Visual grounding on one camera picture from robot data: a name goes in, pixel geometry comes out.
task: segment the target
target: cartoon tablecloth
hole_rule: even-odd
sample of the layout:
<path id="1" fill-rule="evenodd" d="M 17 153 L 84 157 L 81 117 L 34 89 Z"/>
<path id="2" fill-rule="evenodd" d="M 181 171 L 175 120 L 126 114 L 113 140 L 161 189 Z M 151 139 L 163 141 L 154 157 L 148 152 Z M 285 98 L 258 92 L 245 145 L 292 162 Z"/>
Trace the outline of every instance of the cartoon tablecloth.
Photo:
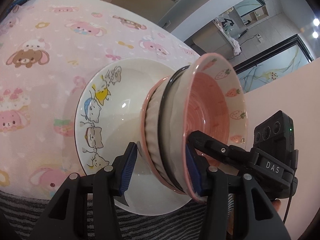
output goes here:
<path id="1" fill-rule="evenodd" d="M 0 190 L 50 199 L 70 173 L 84 175 L 74 140 L 80 95 L 97 71 L 130 57 L 178 70 L 199 56 L 159 26 L 101 0 L 31 0 L 6 17 Z"/>

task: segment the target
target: white plate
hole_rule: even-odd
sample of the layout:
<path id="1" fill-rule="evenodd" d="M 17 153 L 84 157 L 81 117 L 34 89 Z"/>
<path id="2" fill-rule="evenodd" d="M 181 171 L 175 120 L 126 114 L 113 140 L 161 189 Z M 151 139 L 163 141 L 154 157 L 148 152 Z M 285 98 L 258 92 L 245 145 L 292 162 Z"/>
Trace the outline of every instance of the white plate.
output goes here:
<path id="1" fill-rule="evenodd" d="M 87 175 L 111 165 L 129 142 L 137 142 L 140 110 L 147 93 L 173 73 L 160 62 L 134 58 L 112 63 L 91 79 L 75 119 L 76 149 Z M 124 197 L 116 197 L 115 204 L 135 214 L 156 216 L 172 212 L 189 200 L 189 196 L 162 185 L 138 154 L 129 188 Z"/>

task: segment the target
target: striped rug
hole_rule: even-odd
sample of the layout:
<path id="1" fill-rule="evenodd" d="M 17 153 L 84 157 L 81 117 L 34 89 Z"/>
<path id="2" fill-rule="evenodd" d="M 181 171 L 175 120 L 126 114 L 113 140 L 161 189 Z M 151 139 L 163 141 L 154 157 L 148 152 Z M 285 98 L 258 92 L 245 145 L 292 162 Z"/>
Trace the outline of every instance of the striped rug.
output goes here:
<path id="1" fill-rule="evenodd" d="M 22 239 L 28 239 L 48 200 L 18 197 L 0 191 L 0 209 Z M 229 195 L 229 213 L 233 209 Z M 116 208 L 124 240 L 196 240 L 205 205 L 190 201 L 182 208 L 161 216 L 140 216 Z M 88 238 L 94 240 L 92 201 L 88 201 Z"/>

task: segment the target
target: light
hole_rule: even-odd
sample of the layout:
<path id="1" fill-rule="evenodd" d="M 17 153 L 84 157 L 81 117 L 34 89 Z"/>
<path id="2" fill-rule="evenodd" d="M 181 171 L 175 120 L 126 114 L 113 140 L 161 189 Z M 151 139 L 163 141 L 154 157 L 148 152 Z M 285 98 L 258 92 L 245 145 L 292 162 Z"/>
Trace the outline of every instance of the light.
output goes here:
<path id="1" fill-rule="evenodd" d="M 319 19 L 314 19 L 314 20 L 313 20 L 313 24 L 314 24 L 315 26 L 319 26 L 319 24 L 320 24 Z"/>
<path id="2" fill-rule="evenodd" d="M 316 39 L 316 38 L 318 38 L 319 34 L 318 34 L 317 32 L 314 32 L 314 33 L 312 34 L 312 36 Z"/>

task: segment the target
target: metal bolt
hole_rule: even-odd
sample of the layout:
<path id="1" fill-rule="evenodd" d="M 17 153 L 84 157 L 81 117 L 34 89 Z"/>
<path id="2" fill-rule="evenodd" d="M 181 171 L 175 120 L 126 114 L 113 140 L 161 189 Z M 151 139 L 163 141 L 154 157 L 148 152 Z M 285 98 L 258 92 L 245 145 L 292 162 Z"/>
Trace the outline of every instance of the metal bolt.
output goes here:
<path id="1" fill-rule="evenodd" d="M 211 172 L 217 172 L 217 171 L 218 171 L 218 168 L 215 167 L 215 166 L 210 166 L 210 167 L 209 167 L 209 171 L 211 171 Z"/>
<path id="2" fill-rule="evenodd" d="M 109 171 L 113 170 L 113 167 L 111 165 L 108 165 L 108 166 L 105 166 L 103 169 L 104 169 L 104 171 L 109 172 Z"/>
<path id="3" fill-rule="evenodd" d="M 72 173 L 69 175 L 69 179 L 76 179 L 76 178 L 78 178 L 78 174 L 76 173 Z"/>
<path id="4" fill-rule="evenodd" d="M 243 177 L 246 180 L 251 180 L 252 179 L 252 176 L 250 174 L 248 174 L 248 173 L 244 174 Z"/>

